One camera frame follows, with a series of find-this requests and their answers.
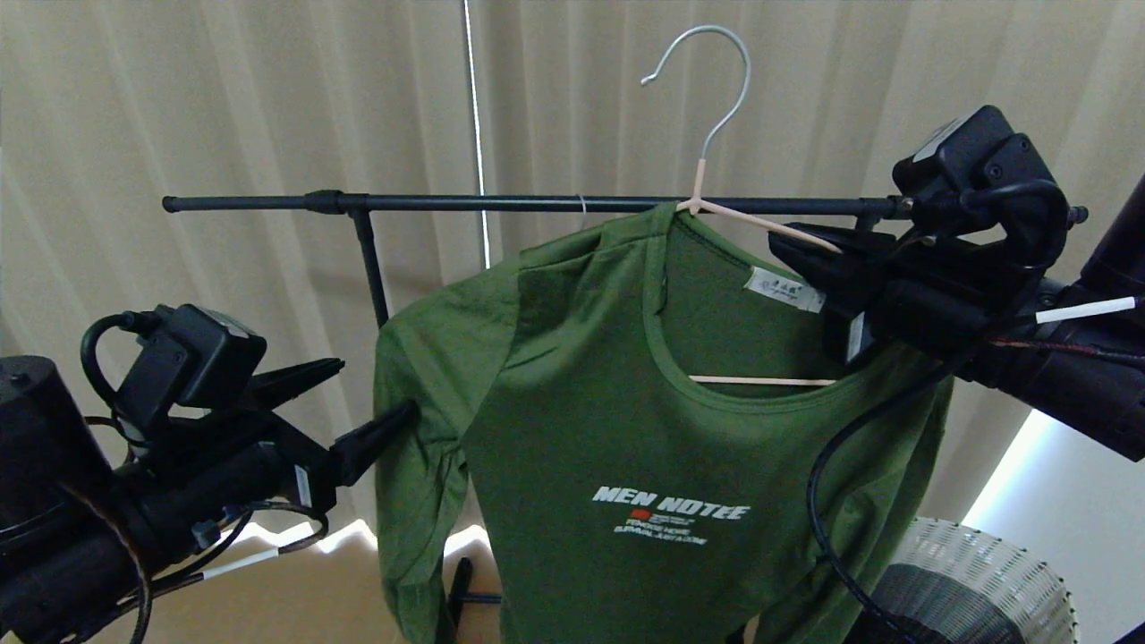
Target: white lettering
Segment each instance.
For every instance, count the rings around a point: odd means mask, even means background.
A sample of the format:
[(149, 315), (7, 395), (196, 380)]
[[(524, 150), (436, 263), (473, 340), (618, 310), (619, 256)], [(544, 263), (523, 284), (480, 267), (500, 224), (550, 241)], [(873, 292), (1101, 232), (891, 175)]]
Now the white lettering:
[(677, 510), (677, 511), (679, 513), (681, 513), (681, 515), (695, 515), (703, 506), (704, 506), (704, 502), (703, 501), (696, 501), (694, 498), (689, 498), (689, 500), (685, 501), (684, 503), (681, 503), (680, 504), (680, 509)]
[(616, 501), (616, 495), (621, 493), (618, 487), (600, 486), (597, 494), (592, 495), (593, 501)]
[(657, 510), (664, 510), (665, 512), (676, 512), (680, 509), (680, 503), (684, 503), (682, 498), (673, 498), (671, 496), (665, 496), (660, 505), (656, 506)]
[(647, 508), (648, 505), (652, 505), (653, 501), (656, 501), (656, 496), (657, 494), (653, 492), (640, 492), (637, 494), (637, 497), (632, 500), (632, 504), (643, 505)]

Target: green shirt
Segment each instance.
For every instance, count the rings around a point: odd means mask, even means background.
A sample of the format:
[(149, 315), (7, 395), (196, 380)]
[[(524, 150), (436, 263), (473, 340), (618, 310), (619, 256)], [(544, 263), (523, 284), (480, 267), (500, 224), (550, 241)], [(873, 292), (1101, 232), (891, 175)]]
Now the green shirt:
[[(441, 556), (472, 476), (507, 643), (840, 642), (859, 612), (804, 508), (815, 455), (933, 367), (902, 345), (850, 371), (819, 315), (745, 289), (752, 258), (671, 204), (442, 289), (378, 343), (376, 408), (421, 419), (380, 460), (386, 598), (452, 642)], [(688, 375), (838, 378), (818, 390)], [(926, 488), (949, 383), (859, 432), (820, 486), (832, 543), (874, 587)]]

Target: hanger bar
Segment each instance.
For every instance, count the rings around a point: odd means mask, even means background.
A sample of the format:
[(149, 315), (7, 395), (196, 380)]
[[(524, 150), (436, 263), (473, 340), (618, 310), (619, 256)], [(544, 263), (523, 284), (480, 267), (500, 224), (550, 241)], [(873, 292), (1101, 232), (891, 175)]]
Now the hanger bar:
[[(274, 197), (164, 197), (167, 212), (207, 210), (309, 210), (326, 214), (354, 211), (499, 211), (499, 212), (643, 212), (687, 197), (591, 197), (579, 195), (364, 195), (319, 190)], [(837, 214), (864, 219), (903, 217), (900, 196), (855, 199), (782, 197), (705, 197), (706, 201), (749, 214)]]

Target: white wall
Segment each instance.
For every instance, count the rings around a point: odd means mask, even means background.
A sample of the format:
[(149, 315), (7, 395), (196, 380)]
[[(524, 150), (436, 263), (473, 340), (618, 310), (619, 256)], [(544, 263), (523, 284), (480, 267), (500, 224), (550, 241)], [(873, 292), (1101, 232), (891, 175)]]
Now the white wall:
[(1083, 642), (1145, 621), (1145, 462), (1035, 411), (965, 524), (1049, 561), (1073, 592)]

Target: beige curtain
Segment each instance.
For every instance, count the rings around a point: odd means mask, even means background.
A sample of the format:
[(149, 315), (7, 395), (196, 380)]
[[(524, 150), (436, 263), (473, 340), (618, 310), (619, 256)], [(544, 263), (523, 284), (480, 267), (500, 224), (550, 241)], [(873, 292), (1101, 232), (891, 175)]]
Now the beige curtain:
[[(126, 308), (195, 301), (262, 333), (263, 368), (347, 361), (341, 377), (284, 410), (316, 440), (329, 445), (366, 421), (376, 329), (352, 223), (292, 212), (171, 215), (159, 199), (476, 191), (464, 9), (0, 3), (3, 351), (52, 356), (84, 410), (98, 413), (77, 359), (84, 329)], [(713, 143), (710, 195), (886, 195), (893, 163), (933, 127), (994, 103), (1091, 210), (1053, 270), (1072, 280), (1145, 171), (1145, 3), (1134, 0), (476, 1), (469, 17), (490, 194), (687, 193), (701, 142), (737, 91), (739, 56), (701, 36), (660, 80), (641, 88), (639, 78), (679, 32), (709, 22), (739, 32), (755, 62), (743, 110)], [(603, 217), (491, 212), (483, 225), (479, 213), (377, 213), (390, 308), (480, 270), (487, 236), (498, 261)], [(712, 223), (766, 254), (761, 231)], [(105, 344), (114, 382), (136, 350), (127, 338)], [(923, 512), (961, 519), (1027, 411), (961, 385)], [(334, 528), (372, 513), (366, 482), (342, 494)], [(266, 584), (267, 595), (281, 591)], [(392, 627), (378, 628), (385, 642)], [(239, 637), (211, 633), (203, 637)], [(258, 638), (292, 631), (275, 633)], [(495, 641), (483, 633), (467, 641)]]

